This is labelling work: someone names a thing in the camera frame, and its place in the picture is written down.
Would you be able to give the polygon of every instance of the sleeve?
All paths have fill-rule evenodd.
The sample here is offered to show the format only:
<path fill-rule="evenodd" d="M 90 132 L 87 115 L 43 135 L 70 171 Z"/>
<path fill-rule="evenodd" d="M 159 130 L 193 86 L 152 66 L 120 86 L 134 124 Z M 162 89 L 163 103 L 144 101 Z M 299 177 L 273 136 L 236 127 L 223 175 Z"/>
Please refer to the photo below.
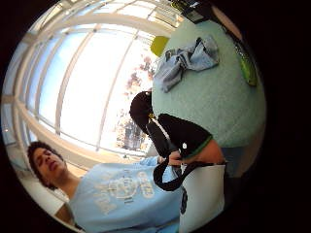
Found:
<path fill-rule="evenodd" d="M 142 159 L 136 163 L 140 164 L 140 165 L 145 165 L 145 166 L 156 166 L 157 165 L 157 156 L 144 158 L 144 159 Z"/>

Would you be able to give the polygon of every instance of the graphic print on shirt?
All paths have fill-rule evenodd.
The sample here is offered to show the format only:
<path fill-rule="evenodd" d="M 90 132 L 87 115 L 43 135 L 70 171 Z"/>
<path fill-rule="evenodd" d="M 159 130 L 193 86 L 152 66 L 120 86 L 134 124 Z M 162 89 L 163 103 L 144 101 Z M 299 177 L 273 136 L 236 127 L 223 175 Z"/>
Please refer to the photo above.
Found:
<path fill-rule="evenodd" d="M 133 203 L 133 197 L 139 192 L 138 186 L 143 197 L 154 197 L 155 191 L 146 172 L 137 173 L 136 178 L 133 178 L 130 170 L 123 170 L 121 177 L 117 177 L 117 174 L 119 173 L 106 173 L 101 177 L 104 182 L 94 185 L 95 204 L 105 215 L 118 207 L 114 204 L 114 199 L 122 199 L 124 204 Z"/>
<path fill-rule="evenodd" d="M 155 195 L 153 186 L 148 179 L 148 176 L 145 172 L 139 172 L 137 174 L 138 181 L 140 183 L 140 188 L 142 189 L 143 196 L 145 198 L 152 198 Z"/>

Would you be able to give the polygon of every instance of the light blue t-shirt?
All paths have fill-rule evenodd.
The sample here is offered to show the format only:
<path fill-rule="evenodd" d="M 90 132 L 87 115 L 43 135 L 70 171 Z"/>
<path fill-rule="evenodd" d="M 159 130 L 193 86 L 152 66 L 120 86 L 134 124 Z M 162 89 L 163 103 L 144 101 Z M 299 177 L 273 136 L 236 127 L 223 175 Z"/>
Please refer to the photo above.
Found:
<path fill-rule="evenodd" d="M 90 232 L 176 232 L 181 189 L 167 192 L 153 180 L 157 158 L 134 164 L 95 165 L 81 179 L 69 206 L 74 219 Z M 171 167 L 163 180 L 176 178 Z"/>

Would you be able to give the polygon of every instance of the eye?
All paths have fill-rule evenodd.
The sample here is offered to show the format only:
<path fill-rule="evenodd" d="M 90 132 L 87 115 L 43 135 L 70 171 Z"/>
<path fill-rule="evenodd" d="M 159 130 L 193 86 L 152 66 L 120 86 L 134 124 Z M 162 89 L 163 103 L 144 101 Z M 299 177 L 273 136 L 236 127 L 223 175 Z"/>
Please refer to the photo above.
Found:
<path fill-rule="evenodd" d="M 50 152 L 49 150 L 45 150 L 45 151 L 43 152 L 43 154 L 45 154 L 45 155 L 51 155 L 51 152 Z"/>

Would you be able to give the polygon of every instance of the gray cloth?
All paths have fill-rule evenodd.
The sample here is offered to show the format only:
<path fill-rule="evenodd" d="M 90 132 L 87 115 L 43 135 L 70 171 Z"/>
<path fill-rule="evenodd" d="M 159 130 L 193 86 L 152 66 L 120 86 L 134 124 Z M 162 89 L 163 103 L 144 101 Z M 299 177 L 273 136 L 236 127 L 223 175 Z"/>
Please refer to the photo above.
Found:
<path fill-rule="evenodd" d="M 182 49 L 165 52 L 155 73 L 154 82 L 166 93 L 182 79 L 187 69 L 201 71 L 218 63 L 218 47 L 212 36 L 207 36 L 204 40 L 198 37 L 195 42 Z"/>

